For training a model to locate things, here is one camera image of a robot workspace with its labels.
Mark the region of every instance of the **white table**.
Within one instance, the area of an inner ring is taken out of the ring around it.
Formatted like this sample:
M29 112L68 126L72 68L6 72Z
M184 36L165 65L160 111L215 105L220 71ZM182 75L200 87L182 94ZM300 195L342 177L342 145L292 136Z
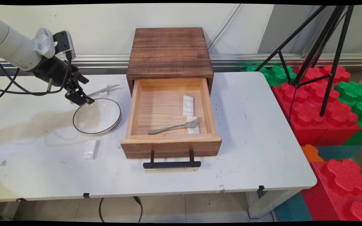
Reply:
M85 93L102 83L120 84L109 93L122 111L119 126L103 136L85 136L72 125L78 108L64 92L46 96L5 94L0 99L0 202L90 197L268 191L250 206L260 217L301 189L316 184L273 93L261 73L215 73L211 103L223 142L217 156L195 157L200 168L149 169L149 159L127 159L125 138L131 96L125 75L86 76ZM17 82L45 90L35 77ZM9 83L0 77L0 88ZM12 86L10 90L19 90ZM100 140L97 157L83 160L86 142ZM188 161L167 158L157 161Z

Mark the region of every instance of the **wooden top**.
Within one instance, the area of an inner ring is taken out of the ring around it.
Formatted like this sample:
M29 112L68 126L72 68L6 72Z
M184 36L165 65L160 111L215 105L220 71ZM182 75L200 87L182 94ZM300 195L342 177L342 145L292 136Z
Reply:
M127 79L183 77L213 77L202 27L137 28Z

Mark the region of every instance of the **blue foam block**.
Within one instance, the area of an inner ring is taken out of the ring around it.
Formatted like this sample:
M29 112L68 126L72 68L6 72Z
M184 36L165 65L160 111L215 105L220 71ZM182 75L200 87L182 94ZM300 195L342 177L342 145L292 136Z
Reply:
M312 221L301 192L287 199L274 210L280 222Z
M318 155L323 160L350 159L362 150L362 145L317 146Z

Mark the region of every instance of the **red foam block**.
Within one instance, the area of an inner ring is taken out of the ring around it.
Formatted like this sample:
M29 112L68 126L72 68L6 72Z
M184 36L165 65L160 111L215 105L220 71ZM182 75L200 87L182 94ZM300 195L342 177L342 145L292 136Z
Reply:
M273 86L273 93L286 119L289 119L290 106L293 101L295 87L287 83ZM309 94L303 86L297 89L291 110L291 128L300 145L314 145L327 130L323 119L319 116L318 107L311 103Z
M296 74L299 74L300 69L301 69L301 66L293 69L293 72ZM319 78L322 76L324 76L324 74L321 72L321 70L318 67L314 67L314 68L309 67L301 82L304 83L306 81L313 80L315 78Z
M327 75L327 74L331 73L331 70L332 70L331 65L325 65L325 67L320 69L320 72L323 75ZM336 69L335 78L333 79L333 85L337 85L341 81L344 81L344 82L348 83L349 79L350 79L350 76L351 76L351 74L346 71L345 67L342 67L342 66L338 65L337 69Z
M326 106L324 124L327 131L315 142L314 146L340 146L357 133L361 127L358 116L351 107L339 100Z
M362 175L351 160L310 163L318 182L303 189L313 220L362 221Z
M320 80L316 83L310 83L303 86L304 89L309 93L309 99L313 104L319 107L322 106L327 84L328 84L327 80ZM328 98L328 104L335 103L336 101L338 101L338 97L339 97L339 92L334 89L331 89Z

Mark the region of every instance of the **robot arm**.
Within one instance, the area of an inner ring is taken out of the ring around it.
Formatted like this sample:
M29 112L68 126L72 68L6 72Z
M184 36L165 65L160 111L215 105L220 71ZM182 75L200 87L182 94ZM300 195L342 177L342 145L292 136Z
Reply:
M67 62L58 59L55 55L60 52L68 60L76 57L68 31L53 35L48 29L40 28L31 40L0 20L1 58L23 71L34 73L37 78L49 83L49 88L52 85L60 87L68 69L70 76L64 85L67 90L65 97L78 105L93 103L94 100L86 96L78 83L86 84L89 80L82 76L76 66L71 64L68 68Z

